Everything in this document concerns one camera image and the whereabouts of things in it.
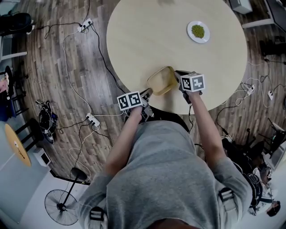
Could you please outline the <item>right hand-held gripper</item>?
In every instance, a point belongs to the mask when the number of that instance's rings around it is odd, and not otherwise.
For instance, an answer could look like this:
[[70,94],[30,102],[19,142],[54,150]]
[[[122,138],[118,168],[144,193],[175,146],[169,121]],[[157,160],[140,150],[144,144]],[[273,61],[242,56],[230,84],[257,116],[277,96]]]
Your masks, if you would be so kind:
[[192,104],[188,93],[199,92],[202,95],[202,91],[205,90],[205,77],[203,74],[195,71],[188,72],[183,70],[174,71],[177,82],[179,83],[179,90],[183,94],[183,98],[187,104]]

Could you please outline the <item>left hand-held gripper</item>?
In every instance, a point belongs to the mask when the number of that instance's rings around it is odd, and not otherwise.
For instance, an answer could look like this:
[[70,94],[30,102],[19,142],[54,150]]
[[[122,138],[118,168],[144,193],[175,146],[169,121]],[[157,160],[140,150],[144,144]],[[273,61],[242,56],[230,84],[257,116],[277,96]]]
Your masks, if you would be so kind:
[[153,90],[148,88],[141,93],[139,91],[130,92],[117,97],[120,111],[123,111],[127,117],[131,114],[131,109],[135,107],[142,107],[141,116],[142,122],[148,121],[154,117],[154,113],[149,105],[149,99],[153,94]]

